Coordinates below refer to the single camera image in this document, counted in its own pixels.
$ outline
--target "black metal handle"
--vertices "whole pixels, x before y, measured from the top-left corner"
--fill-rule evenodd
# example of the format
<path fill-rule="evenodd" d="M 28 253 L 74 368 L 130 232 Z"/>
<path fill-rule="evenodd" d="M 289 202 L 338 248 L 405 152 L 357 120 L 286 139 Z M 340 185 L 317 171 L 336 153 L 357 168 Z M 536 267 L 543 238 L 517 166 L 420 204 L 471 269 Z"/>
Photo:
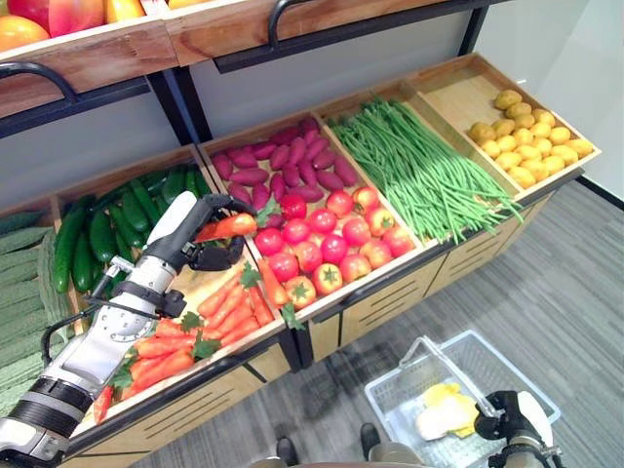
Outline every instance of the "black metal handle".
<path fill-rule="evenodd" d="M 282 13 L 290 6 L 297 3 L 311 2 L 312 0 L 278 0 L 271 11 L 269 16 L 269 47 L 271 49 L 277 48 L 279 40 L 277 38 L 277 23 L 280 20 Z"/>
<path fill-rule="evenodd" d="M 67 80 L 56 73 L 52 68 L 33 61 L 10 61 L 7 63 L 0 63 L 0 80 L 22 73 L 43 76 L 52 81 L 57 85 L 57 88 L 65 97 L 65 100 L 71 104 L 75 104 L 80 100 Z"/>

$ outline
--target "yellow potato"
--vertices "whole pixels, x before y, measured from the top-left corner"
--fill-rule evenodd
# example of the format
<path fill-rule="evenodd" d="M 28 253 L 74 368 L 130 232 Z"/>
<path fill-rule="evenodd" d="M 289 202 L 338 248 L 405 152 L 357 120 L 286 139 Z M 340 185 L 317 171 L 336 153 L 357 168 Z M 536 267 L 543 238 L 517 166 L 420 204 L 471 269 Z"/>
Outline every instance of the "yellow potato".
<path fill-rule="evenodd" d="M 537 122 L 530 128 L 530 132 L 537 138 L 547 138 L 550 136 L 551 129 L 550 125 L 544 124 L 543 122 Z"/>
<path fill-rule="evenodd" d="M 515 119 L 523 114 L 530 114 L 530 105 L 526 102 L 518 102 L 505 111 L 505 117 L 508 119 Z"/>
<path fill-rule="evenodd" d="M 555 127 L 548 138 L 553 144 L 564 144 L 571 137 L 571 133 L 566 127 Z"/>
<path fill-rule="evenodd" d="M 527 168 L 515 167 L 509 170 L 509 176 L 522 188 L 529 188 L 537 182 Z"/>
<path fill-rule="evenodd" d="M 586 139 L 571 139 L 565 145 L 576 151 L 581 159 L 594 151 L 594 145 Z"/>
<path fill-rule="evenodd" d="M 516 146 L 518 146 L 516 139 L 513 138 L 511 135 L 502 136 L 496 141 L 496 143 L 498 144 L 500 151 L 503 153 L 507 151 L 513 151 L 514 149 L 516 149 Z"/>
<path fill-rule="evenodd" d="M 535 123 L 535 117 L 530 114 L 519 115 L 514 119 L 517 129 L 530 129 Z"/>
<path fill-rule="evenodd" d="M 491 124 L 491 127 L 496 132 L 496 136 L 501 138 L 510 135 L 514 131 L 516 122 L 511 119 L 500 119 Z"/>
<path fill-rule="evenodd" d="M 548 177 L 548 169 L 541 161 L 537 161 L 534 159 L 527 159 L 520 164 L 521 168 L 528 169 L 530 173 L 535 177 L 535 180 L 541 182 L 543 179 Z"/>
<path fill-rule="evenodd" d="M 535 109 L 532 112 L 533 117 L 535 117 L 535 122 L 540 124 L 546 124 L 549 127 L 555 127 L 555 116 L 551 114 L 546 109 Z"/>
<path fill-rule="evenodd" d="M 559 156 L 564 160 L 566 166 L 578 162 L 578 154 L 569 146 L 564 144 L 558 144 L 553 146 L 550 152 L 551 156 Z"/>
<path fill-rule="evenodd" d="M 519 146 L 521 144 L 532 144 L 533 143 L 533 134 L 528 129 L 517 129 L 514 132 L 514 138 L 516 139 L 516 143 Z"/>
<path fill-rule="evenodd" d="M 541 161 L 542 153 L 534 146 L 528 144 L 521 144 L 516 148 L 516 152 L 523 157 L 523 161 L 526 159 L 535 159 Z"/>
<path fill-rule="evenodd" d="M 542 160 L 542 164 L 546 166 L 550 175 L 558 173 L 566 166 L 566 163 L 560 156 L 548 156 Z"/>
<path fill-rule="evenodd" d="M 518 102 L 522 102 L 523 97 L 520 93 L 514 90 L 505 90 L 498 93 L 498 96 L 494 100 L 494 107 L 500 110 L 505 110 Z"/>
<path fill-rule="evenodd" d="M 496 158 L 496 164 L 500 166 L 503 171 L 509 171 L 511 168 L 515 168 L 518 166 L 523 157 L 518 153 L 506 152 L 501 153 L 500 156 Z"/>
<path fill-rule="evenodd" d="M 484 144 L 482 144 L 481 149 L 483 149 L 486 152 L 487 156 L 489 156 L 490 158 L 495 159 L 500 154 L 500 148 L 496 144 L 496 141 L 494 141 L 493 139 L 489 139 Z"/>

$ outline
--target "white wall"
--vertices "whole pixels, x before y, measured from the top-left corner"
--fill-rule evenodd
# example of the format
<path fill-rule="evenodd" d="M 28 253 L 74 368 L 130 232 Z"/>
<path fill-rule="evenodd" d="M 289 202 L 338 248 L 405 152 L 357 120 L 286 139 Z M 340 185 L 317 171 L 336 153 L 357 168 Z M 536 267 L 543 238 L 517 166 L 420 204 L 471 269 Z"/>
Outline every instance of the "white wall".
<path fill-rule="evenodd" d="M 477 51 L 604 154 L 586 177 L 624 198 L 621 0 L 517 0 L 489 8 Z"/>

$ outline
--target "basket handle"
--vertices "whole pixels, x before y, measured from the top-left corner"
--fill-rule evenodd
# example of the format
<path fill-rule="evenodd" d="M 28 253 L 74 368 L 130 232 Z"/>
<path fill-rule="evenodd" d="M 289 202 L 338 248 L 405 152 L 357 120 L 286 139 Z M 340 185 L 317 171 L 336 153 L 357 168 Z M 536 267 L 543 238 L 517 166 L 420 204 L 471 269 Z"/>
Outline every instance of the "basket handle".
<path fill-rule="evenodd" d="M 466 375 L 463 370 L 461 370 L 449 358 L 449 356 L 447 356 L 442 351 L 442 349 L 440 349 L 440 347 L 436 343 L 434 343 L 427 335 L 423 335 L 420 338 L 417 338 L 416 341 L 411 344 L 411 347 L 409 348 L 406 355 L 401 361 L 399 361 L 399 369 L 402 370 L 410 364 L 411 358 L 413 357 L 416 349 L 418 348 L 418 346 L 420 346 L 420 344 L 427 348 L 433 356 L 438 358 L 442 362 L 442 364 L 461 381 L 461 383 L 470 391 L 470 393 L 475 396 L 475 398 L 477 399 L 477 404 L 479 405 L 479 408 L 481 408 L 481 411 L 485 416 L 498 417 L 498 415 L 500 415 L 501 411 L 494 409 L 492 404 L 482 393 L 482 391 L 479 390 L 479 387 L 477 387 L 477 385 L 475 385 L 475 383 L 470 379 L 470 377 Z"/>

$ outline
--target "shoe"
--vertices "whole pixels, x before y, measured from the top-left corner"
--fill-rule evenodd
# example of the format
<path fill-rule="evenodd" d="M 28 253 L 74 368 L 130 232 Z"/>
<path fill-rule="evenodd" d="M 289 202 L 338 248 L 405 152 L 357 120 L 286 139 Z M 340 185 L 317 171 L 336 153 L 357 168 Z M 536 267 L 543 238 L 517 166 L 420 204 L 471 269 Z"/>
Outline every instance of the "shoe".
<path fill-rule="evenodd" d="M 377 428 L 374 427 L 374 424 L 367 422 L 362 425 L 360 428 L 360 442 L 362 443 L 364 459 L 369 461 L 369 452 L 374 446 L 381 442 L 379 433 L 377 432 Z"/>
<path fill-rule="evenodd" d="M 277 456 L 279 456 L 287 466 L 295 466 L 299 464 L 299 457 L 296 455 L 293 441 L 288 437 L 283 437 L 277 441 Z"/>

